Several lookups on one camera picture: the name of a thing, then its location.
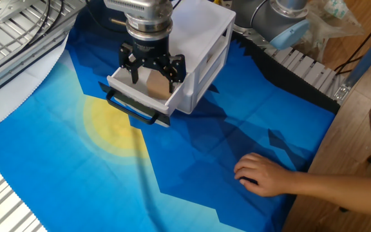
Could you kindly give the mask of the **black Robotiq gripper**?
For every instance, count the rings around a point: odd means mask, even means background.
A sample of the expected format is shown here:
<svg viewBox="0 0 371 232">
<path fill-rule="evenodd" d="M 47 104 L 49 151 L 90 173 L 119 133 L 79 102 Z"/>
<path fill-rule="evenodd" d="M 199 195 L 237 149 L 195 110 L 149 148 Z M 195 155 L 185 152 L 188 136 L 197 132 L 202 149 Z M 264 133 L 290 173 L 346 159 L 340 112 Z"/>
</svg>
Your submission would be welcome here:
<svg viewBox="0 0 371 232">
<path fill-rule="evenodd" d="M 119 49 L 119 66 L 131 74 L 133 84 L 138 82 L 140 61 L 157 60 L 160 73 L 169 81 L 169 93 L 174 92 L 174 83 L 182 83 L 186 77 L 186 59 L 182 54 L 170 56 L 169 36 L 154 41 L 142 41 L 133 38 L 133 46 L 122 43 Z"/>
</svg>

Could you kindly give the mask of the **person's bare hand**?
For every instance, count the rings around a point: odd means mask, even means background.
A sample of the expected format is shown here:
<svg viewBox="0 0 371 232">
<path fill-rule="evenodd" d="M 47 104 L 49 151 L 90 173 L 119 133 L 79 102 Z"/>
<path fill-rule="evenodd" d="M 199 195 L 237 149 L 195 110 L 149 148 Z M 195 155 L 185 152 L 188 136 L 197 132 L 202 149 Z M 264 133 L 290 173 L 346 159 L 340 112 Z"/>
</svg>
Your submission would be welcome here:
<svg viewBox="0 0 371 232">
<path fill-rule="evenodd" d="M 257 153 L 244 155 L 234 167 L 234 178 L 261 197 L 293 194 L 294 173 Z"/>
</svg>

